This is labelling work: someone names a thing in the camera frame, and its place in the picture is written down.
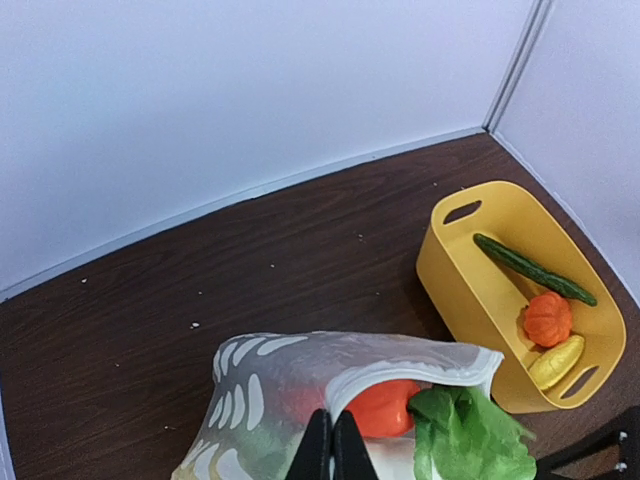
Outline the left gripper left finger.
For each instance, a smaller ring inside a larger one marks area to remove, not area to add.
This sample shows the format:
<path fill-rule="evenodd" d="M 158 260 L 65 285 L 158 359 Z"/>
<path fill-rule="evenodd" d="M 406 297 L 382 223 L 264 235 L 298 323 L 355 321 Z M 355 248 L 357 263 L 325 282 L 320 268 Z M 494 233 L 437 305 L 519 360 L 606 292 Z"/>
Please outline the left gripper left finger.
<path fill-rule="evenodd" d="M 329 480 L 333 424 L 324 409 L 313 412 L 296 450 L 286 480 Z"/>

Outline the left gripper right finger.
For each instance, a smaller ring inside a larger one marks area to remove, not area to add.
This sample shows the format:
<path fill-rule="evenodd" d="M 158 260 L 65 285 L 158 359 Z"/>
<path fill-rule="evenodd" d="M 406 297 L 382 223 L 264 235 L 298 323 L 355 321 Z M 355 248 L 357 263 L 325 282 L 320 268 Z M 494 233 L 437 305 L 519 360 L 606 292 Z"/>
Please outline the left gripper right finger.
<path fill-rule="evenodd" d="M 333 429 L 334 475 L 336 480 L 377 480 L 355 418 L 343 411 Z"/>

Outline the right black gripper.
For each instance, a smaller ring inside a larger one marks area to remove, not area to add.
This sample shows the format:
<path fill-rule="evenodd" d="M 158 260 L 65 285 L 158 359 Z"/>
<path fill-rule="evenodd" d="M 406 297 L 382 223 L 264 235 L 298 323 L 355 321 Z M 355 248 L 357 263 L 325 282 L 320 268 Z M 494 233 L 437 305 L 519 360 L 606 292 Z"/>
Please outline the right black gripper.
<path fill-rule="evenodd" d="M 560 480 L 565 476 L 555 470 L 578 460 L 595 455 L 609 447 L 618 448 L 615 466 L 592 479 L 639 480 L 639 406 L 626 409 L 598 430 L 576 443 L 547 455 L 537 461 L 539 480 Z"/>

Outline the orange toy carrot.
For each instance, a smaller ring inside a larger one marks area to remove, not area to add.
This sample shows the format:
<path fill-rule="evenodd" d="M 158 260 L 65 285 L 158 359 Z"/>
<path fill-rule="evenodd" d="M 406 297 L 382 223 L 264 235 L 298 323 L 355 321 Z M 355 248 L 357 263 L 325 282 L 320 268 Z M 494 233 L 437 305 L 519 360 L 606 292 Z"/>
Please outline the orange toy carrot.
<path fill-rule="evenodd" d="M 392 380 L 347 406 L 380 479 L 533 479 L 534 434 L 477 387 Z"/>

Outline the dotted clear zip bag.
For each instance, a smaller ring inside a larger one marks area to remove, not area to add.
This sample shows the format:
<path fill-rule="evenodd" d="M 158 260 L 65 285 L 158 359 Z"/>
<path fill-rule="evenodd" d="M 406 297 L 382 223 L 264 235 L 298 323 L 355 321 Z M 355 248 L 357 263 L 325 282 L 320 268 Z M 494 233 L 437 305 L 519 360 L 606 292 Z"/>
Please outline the dotted clear zip bag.
<path fill-rule="evenodd" d="M 364 390 L 392 380 L 489 394 L 503 354 L 400 334 L 249 333 L 213 359 L 214 392 L 175 479 L 282 479 L 317 409 L 338 418 Z"/>

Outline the yellow toy corn cob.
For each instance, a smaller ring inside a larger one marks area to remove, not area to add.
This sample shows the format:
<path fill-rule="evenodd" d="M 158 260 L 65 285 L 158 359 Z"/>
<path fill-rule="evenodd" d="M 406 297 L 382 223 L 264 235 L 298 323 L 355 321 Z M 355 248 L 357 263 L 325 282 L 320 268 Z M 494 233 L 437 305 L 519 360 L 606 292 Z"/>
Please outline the yellow toy corn cob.
<path fill-rule="evenodd" d="M 585 339 L 580 335 L 571 335 L 538 357 L 529 368 L 537 387 L 546 391 L 558 384 L 577 364 L 584 348 Z"/>

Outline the orange toy pumpkin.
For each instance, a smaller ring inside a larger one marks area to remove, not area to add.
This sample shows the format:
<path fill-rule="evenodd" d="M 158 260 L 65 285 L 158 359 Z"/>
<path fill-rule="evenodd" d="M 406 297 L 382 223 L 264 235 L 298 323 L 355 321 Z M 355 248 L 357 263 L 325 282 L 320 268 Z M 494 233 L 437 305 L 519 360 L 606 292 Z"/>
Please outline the orange toy pumpkin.
<path fill-rule="evenodd" d="M 524 316 L 524 330 L 535 344 L 552 348 L 566 341 L 573 327 L 568 301 L 556 292 L 534 297 Z"/>

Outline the dark green toy cucumber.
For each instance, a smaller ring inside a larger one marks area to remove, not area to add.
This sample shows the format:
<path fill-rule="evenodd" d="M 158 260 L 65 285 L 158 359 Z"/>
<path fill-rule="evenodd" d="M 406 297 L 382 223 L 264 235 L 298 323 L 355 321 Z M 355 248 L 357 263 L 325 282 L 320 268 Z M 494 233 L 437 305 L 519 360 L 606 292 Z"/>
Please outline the dark green toy cucumber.
<path fill-rule="evenodd" d="M 473 242 L 489 258 L 534 283 L 546 287 L 564 298 L 578 300 L 590 307 L 598 305 L 596 297 L 576 282 L 546 269 L 500 242 L 481 233 L 473 234 Z"/>

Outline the yellow plastic basket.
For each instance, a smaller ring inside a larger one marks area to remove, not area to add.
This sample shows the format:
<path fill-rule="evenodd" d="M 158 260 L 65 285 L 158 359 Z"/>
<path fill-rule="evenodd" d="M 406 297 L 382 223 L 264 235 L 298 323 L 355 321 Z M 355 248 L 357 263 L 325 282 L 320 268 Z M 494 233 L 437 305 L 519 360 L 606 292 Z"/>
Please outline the yellow plastic basket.
<path fill-rule="evenodd" d="M 542 286 L 490 259 L 474 243 L 486 235 L 593 294 L 597 305 L 571 303 L 575 334 L 585 340 L 577 363 L 542 391 L 529 375 L 542 354 L 522 315 Z M 433 208 L 416 262 L 417 275 L 459 342 L 503 354 L 491 393 L 515 414 L 573 409 L 587 402 L 616 368 L 626 346 L 623 316 L 579 247 L 527 190 L 490 181 L 451 194 Z"/>

